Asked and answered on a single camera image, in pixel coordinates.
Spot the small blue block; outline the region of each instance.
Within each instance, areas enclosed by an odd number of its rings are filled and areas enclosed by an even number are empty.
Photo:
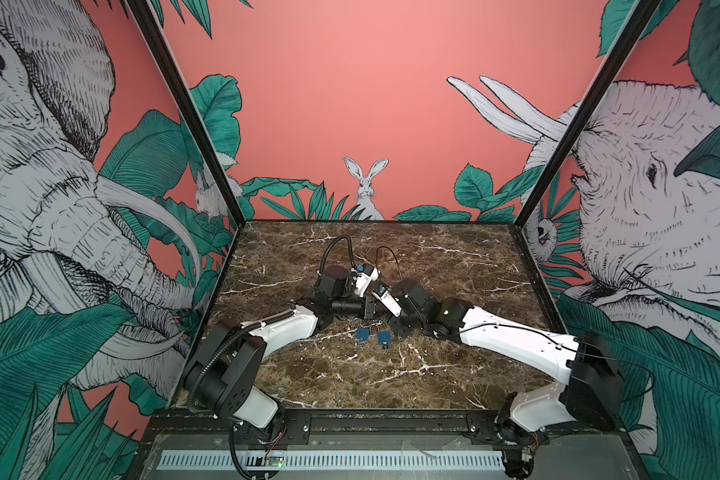
[[[379,332],[378,333],[378,344],[382,346],[382,348],[389,348],[389,345],[392,343],[392,334],[390,332]]]
[[[357,340],[360,340],[361,342],[367,342],[368,338],[371,336],[371,331],[365,328],[358,329],[357,333]]]

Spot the brown marble surface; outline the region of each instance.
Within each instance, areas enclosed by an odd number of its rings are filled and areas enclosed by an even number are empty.
[[[547,328],[506,226],[250,222],[206,331],[223,316],[250,321],[284,310],[315,283],[322,252],[340,234],[352,237],[358,262],[373,263],[376,247],[389,246],[403,276],[416,278],[440,300],[458,296],[504,318]],[[343,242],[331,262],[348,263]],[[379,252],[378,267],[390,286],[399,279],[386,250]],[[371,329],[361,345],[355,341],[360,326]],[[286,407],[499,408],[507,393],[551,381],[498,353],[420,332],[407,339],[393,335],[392,347],[383,350],[376,335],[384,330],[389,328],[381,322],[337,320],[272,354],[256,386]],[[182,391],[175,406],[185,404]]]

